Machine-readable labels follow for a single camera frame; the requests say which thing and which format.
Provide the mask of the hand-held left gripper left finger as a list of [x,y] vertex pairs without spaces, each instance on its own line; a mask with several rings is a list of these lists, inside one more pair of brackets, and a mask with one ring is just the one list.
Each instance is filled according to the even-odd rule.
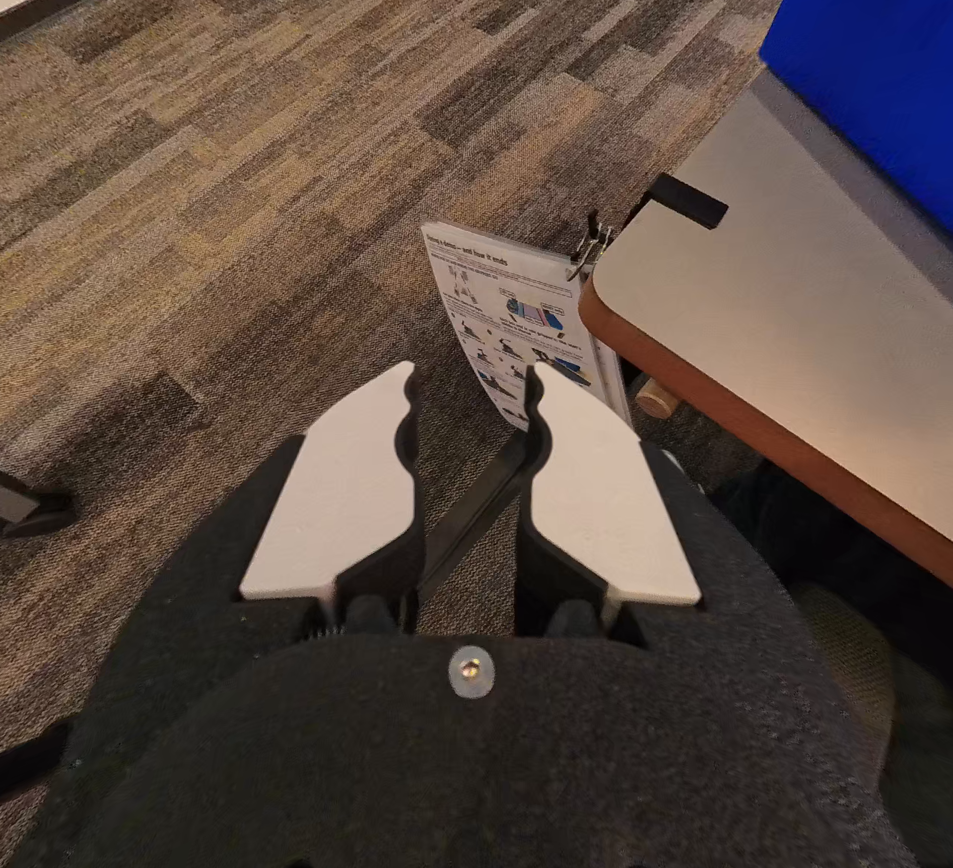
[[239,584],[244,601],[311,599],[341,624],[380,599],[401,631],[419,615],[426,562],[419,379],[398,362],[325,410],[303,435]]

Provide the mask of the metal binder clip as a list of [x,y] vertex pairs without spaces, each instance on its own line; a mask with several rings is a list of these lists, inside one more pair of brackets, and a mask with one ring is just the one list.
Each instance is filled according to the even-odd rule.
[[597,208],[587,213],[585,229],[577,246],[569,257],[565,273],[566,282],[571,282],[583,273],[591,274],[602,255],[617,236],[613,226],[603,222]]

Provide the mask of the blue plastic bin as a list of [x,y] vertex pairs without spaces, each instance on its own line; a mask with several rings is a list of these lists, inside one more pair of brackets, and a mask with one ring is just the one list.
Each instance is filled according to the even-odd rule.
[[782,0],[759,55],[951,236],[952,0]]

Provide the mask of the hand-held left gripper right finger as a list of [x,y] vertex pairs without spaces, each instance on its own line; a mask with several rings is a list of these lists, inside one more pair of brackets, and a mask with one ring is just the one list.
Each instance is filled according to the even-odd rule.
[[554,365],[526,381],[517,634],[640,634],[636,609],[690,610],[693,573],[653,474],[671,463]]

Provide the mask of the black table edge clip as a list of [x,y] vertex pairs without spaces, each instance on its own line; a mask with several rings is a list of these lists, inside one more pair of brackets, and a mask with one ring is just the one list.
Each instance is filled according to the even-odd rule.
[[631,209],[624,224],[631,222],[650,203],[657,203],[708,230],[717,228],[729,209],[727,204],[696,187],[661,173]]

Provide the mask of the black furniture foot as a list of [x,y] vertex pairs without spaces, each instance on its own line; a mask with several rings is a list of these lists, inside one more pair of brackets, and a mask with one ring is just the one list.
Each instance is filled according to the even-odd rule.
[[42,493],[1,472],[1,537],[25,539],[52,534],[77,519],[69,493]]

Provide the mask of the hanging instruction booklet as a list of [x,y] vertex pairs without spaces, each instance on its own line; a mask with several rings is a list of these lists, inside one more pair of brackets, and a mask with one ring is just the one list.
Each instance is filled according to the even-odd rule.
[[526,379],[545,363],[632,425],[619,358],[579,316],[590,274],[565,280],[570,255],[446,221],[421,235],[460,347],[505,421],[527,430]]

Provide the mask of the round wooden peg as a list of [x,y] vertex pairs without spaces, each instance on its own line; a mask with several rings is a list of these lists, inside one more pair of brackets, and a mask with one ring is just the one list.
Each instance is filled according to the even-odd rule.
[[681,399],[654,378],[648,377],[637,389],[635,403],[648,416],[668,420],[680,407]]

